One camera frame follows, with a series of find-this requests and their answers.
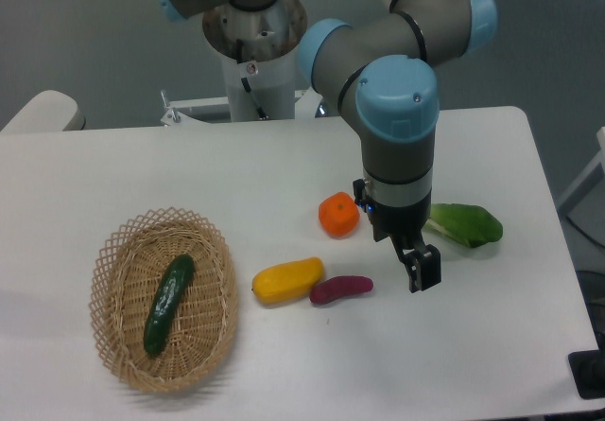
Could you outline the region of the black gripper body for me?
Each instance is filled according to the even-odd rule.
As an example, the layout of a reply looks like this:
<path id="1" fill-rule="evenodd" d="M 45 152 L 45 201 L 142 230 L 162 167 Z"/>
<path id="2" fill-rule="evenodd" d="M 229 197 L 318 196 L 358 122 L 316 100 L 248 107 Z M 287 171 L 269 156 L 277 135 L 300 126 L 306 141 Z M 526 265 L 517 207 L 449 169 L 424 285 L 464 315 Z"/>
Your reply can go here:
<path id="1" fill-rule="evenodd" d="M 389 206 L 370 195 L 363 179 L 353 181 L 354 202 L 368 216 L 375 242 L 396 237 L 401 242 L 422 238 L 422 229 L 428 220 L 431 191 L 417 202 L 405 206 Z"/>

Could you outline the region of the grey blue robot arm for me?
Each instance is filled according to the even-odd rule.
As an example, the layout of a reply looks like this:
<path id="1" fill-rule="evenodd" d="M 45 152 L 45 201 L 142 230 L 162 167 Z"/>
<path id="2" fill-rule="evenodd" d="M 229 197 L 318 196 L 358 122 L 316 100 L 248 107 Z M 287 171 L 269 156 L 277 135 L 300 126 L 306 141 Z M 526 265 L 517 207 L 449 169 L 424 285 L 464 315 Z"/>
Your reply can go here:
<path id="1" fill-rule="evenodd" d="M 424 242 L 440 101 L 435 68 L 487 44 L 494 0 L 386 0 L 386 17 L 353 27 L 309 24 L 298 0 L 159 0 L 173 21 L 200 16 L 223 62 L 232 121 L 291 119 L 294 78 L 360 139 L 363 177 L 354 198 L 375 240 L 389 238 L 409 288 L 441 281 L 441 256 Z"/>

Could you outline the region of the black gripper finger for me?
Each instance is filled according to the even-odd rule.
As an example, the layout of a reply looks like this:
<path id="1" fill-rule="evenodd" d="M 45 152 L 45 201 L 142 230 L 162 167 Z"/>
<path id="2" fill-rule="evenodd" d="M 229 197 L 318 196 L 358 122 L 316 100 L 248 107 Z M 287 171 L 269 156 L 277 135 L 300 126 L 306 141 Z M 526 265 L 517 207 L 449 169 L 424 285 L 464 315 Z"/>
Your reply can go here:
<path id="1" fill-rule="evenodd" d="M 441 253 L 432 244 L 426 244 L 422 234 L 412 241 L 408 254 L 409 288 L 412 293 L 430 289 L 441 282 Z"/>
<path id="2" fill-rule="evenodd" d="M 407 275 L 409 277 L 414 276 L 414 265 L 411 260 L 411 257 L 406 252 L 405 240 L 403 237 L 391 237 L 390 238 L 393 248 L 397 254 L 399 261 L 406 268 Z"/>

